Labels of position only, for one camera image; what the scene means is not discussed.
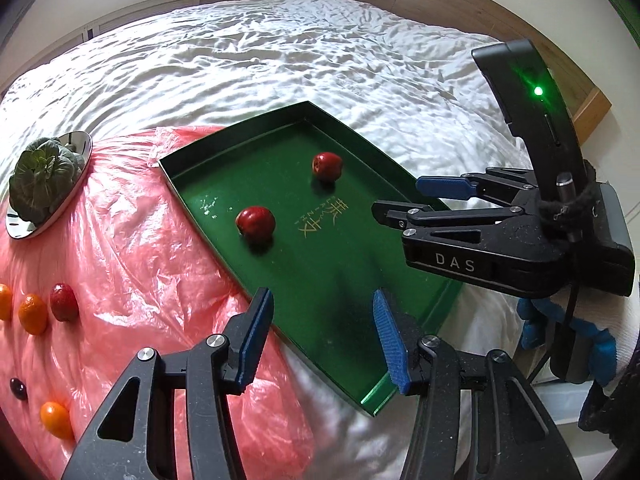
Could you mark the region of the small red tomato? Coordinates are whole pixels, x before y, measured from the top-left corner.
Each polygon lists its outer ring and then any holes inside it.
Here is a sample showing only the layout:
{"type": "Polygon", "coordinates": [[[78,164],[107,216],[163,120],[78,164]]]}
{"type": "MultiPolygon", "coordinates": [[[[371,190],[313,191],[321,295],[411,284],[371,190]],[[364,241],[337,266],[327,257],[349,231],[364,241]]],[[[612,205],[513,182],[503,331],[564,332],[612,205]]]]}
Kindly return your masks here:
{"type": "Polygon", "coordinates": [[[335,182],[342,176],[343,159],[332,152],[319,153],[312,159],[311,171],[318,180],[335,182]]]}

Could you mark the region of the green leafy vegetable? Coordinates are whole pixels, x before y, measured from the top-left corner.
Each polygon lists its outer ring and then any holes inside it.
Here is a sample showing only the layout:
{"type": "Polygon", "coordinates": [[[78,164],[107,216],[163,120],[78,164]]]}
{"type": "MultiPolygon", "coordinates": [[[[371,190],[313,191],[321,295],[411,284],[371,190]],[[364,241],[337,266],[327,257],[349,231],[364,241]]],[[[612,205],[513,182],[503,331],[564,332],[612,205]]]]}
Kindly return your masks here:
{"type": "Polygon", "coordinates": [[[9,180],[10,206],[25,221],[40,226],[70,194],[85,162],[58,139],[28,144],[9,180]]]}

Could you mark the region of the blue gloved holder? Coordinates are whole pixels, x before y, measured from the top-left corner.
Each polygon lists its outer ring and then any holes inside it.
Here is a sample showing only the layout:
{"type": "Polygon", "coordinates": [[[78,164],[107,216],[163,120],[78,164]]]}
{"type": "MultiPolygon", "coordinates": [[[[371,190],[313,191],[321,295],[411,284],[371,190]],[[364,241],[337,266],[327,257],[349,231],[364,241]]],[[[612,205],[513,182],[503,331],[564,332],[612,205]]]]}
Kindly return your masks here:
{"type": "Polygon", "coordinates": [[[565,322],[570,299],[520,299],[518,315],[524,321],[520,345],[524,350],[544,347],[551,351],[551,373],[563,382],[582,384],[593,380],[608,386],[617,372],[616,338],[599,328],[587,301],[574,305],[565,322]]]}

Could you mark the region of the wooden headboard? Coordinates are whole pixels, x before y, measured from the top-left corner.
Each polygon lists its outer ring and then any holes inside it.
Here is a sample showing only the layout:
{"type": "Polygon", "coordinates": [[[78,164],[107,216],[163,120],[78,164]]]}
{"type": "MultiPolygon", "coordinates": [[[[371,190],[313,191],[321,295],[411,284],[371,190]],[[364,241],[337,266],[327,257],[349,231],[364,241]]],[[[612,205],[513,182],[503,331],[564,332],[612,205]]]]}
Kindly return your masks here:
{"type": "Polygon", "coordinates": [[[492,0],[357,0],[407,20],[491,36],[499,41],[529,39],[550,68],[576,129],[585,143],[611,109],[597,85],[554,42],[533,25],[492,0]]]}

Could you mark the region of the smooth orange front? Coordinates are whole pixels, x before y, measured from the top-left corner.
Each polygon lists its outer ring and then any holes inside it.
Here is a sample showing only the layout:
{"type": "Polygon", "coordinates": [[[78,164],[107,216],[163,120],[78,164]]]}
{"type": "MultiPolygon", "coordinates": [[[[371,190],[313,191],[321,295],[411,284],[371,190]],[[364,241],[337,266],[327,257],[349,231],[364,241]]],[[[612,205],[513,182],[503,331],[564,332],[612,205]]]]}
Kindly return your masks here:
{"type": "Polygon", "coordinates": [[[68,409],[58,402],[47,401],[40,406],[40,422],[49,434],[63,441],[73,441],[74,430],[68,409]]]}

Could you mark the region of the black white striped plate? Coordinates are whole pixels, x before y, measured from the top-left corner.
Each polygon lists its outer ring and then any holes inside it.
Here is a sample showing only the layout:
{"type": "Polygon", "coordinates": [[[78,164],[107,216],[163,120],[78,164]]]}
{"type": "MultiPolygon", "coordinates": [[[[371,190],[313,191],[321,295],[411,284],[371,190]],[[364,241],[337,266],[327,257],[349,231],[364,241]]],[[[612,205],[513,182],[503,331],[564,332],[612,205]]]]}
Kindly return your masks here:
{"type": "Polygon", "coordinates": [[[60,218],[84,184],[92,149],[83,131],[40,138],[24,148],[9,177],[9,237],[35,237],[60,218]]]}

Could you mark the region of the white bed sheet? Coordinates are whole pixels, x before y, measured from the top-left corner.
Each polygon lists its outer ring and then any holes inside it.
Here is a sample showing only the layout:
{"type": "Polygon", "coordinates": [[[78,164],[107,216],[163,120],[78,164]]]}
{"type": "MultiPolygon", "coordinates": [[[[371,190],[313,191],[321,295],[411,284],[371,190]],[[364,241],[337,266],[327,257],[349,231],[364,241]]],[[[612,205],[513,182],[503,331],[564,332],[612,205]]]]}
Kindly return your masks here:
{"type": "Polygon", "coordinates": [[[107,32],[24,74],[1,103],[1,173],[72,130],[93,142],[206,133],[310,101],[415,176],[525,167],[471,50],[488,44],[350,0],[197,6],[107,32]]]}

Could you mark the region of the dark purple plum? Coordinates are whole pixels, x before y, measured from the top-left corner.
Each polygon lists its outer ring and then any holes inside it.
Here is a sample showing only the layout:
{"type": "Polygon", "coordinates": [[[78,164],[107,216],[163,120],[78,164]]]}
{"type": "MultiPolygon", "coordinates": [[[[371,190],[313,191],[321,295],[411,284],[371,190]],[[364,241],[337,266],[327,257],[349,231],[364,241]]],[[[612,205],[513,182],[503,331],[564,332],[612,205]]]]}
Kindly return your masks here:
{"type": "Polygon", "coordinates": [[[28,392],[24,382],[21,379],[16,377],[12,377],[10,379],[10,390],[13,395],[22,402],[26,402],[28,400],[28,392]]]}

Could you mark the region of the pink plastic sheet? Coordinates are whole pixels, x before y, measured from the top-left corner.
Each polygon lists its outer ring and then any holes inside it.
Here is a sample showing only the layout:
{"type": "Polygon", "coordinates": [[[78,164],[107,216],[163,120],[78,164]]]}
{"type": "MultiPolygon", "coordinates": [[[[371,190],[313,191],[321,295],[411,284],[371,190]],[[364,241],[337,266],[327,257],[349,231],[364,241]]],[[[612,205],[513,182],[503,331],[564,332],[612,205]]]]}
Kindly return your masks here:
{"type": "Polygon", "coordinates": [[[1,281],[15,301],[65,283],[79,304],[76,322],[51,322],[40,336],[17,318],[1,326],[1,380],[27,390],[18,400],[2,389],[4,434],[48,479],[62,476],[74,447],[43,427],[43,403],[62,404],[81,434],[139,349],[190,349],[246,308],[160,171],[165,155],[205,135],[157,128],[96,141],[85,184],[61,218],[32,240],[2,238],[1,281]]]}

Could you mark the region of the red apple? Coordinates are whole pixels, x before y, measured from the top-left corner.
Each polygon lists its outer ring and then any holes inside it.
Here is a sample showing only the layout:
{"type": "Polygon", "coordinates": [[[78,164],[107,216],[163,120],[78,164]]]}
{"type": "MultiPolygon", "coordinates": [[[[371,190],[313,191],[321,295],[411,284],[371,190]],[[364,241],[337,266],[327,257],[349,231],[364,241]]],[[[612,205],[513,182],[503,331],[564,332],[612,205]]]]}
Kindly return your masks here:
{"type": "Polygon", "coordinates": [[[251,243],[270,240],[276,229],[276,218],[263,206],[249,206],[241,210],[234,220],[239,233],[251,243]]]}
{"type": "Polygon", "coordinates": [[[58,322],[73,323],[79,318],[79,307],[69,284],[55,284],[49,295],[50,309],[58,322]]]}

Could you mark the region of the green rectangular tray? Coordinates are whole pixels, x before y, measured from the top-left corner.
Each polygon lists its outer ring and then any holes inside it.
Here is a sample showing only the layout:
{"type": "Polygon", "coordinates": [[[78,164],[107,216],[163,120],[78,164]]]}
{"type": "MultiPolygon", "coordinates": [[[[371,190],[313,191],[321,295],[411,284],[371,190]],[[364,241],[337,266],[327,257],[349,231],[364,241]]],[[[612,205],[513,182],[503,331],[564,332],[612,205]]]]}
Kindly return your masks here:
{"type": "Polygon", "coordinates": [[[399,232],[372,216],[377,200],[416,203],[414,177],[317,105],[301,102],[208,134],[160,160],[192,223],[246,292],[269,288],[281,338],[340,396],[378,414],[395,394],[373,322],[376,290],[429,332],[458,282],[409,268],[399,232]],[[335,182],[314,177],[322,152],[343,159],[335,182]],[[249,206],[276,218],[251,243],[234,220],[249,206]]]}

